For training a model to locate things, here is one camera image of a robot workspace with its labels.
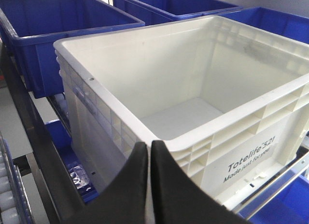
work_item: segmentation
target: metal frame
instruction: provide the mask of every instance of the metal frame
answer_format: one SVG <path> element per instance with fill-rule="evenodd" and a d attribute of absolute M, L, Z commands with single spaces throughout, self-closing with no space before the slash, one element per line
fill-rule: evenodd
<path fill-rule="evenodd" d="M 33 149 L 27 159 L 50 223 L 59 223 L 85 204 L 52 142 L 4 45 L 0 67 Z"/>
<path fill-rule="evenodd" d="M 256 192 L 249 199 L 246 199 L 243 203 L 236 206 L 232 211 L 234 213 L 239 213 L 248 205 L 253 204 L 253 202 L 257 200 L 258 202 L 254 204 L 254 206 L 251 206 L 249 214 L 244 217 L 246 220 L 249 220 L 276 195 L 291 184 L 299 175 L 306 173 L 309 168 L 309 149 L 300 147 L 300 150 L 302 153 L 298 155 L 291 164 L 283 168 L 277 175 L 274 176 L 273 180 L 266 183 L 265 186 L 258 192 Z"/>

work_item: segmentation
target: metal shelf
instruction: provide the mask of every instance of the metal shelf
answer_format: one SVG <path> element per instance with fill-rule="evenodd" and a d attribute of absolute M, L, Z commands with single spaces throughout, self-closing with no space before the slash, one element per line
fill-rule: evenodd
<path fill-rule="evenodd" d="M 60 223 L 85 204 L 4 46 L 0 67 L 33 149 L 26 157 L 48 219 L 52 224 Z"/>

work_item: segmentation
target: plastic crate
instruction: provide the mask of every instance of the plastic crate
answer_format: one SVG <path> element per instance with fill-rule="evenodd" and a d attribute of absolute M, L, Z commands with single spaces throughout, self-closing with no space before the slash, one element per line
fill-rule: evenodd
<path fill-rule="evenodd" d="M 240 8 L 219 0 L 113 0 L 113 5 L 147 26 Z"/>
<path fill-rule="evenodd" d="M 309 223 L 309 181 L 299 176 L 265 205 L 250 221 L 253 224 Z"/>
<path fill-rule="evenodd" d="M 2 37 L 35 98 L 63 92 L 53 42 L 144 26 L 100 0 L 0 0 Z"/>
<path fill-rule="evenodd" d="M 282 13 L 267 8 L 246 8 L 235 12 L 222 13 L 220 16 L 242 22 L 272 33 L 309 43 L 309 18 Z"/>
<path fill-rule="evenodd" d="M 54 46 L 75 152 L 99 191 L 135 142 L 162 139 L 207 194 L 240 202 L 294 159 L 309 127 L 309 46 L 236 21 L 198 17 Z"/>
<path fill-rule="evenodd" d="M 59 120 L 51 121 L 46 124 L 46 128 L 71 177 L 76 175 L 73 182 L 84 202 L 92 201 L 98 196 L 98 193 L 92 183 L 88 181 L 88 175 L 84 173 L 83 166 L 71 148 L 71 138 L 62 123 Z"/>

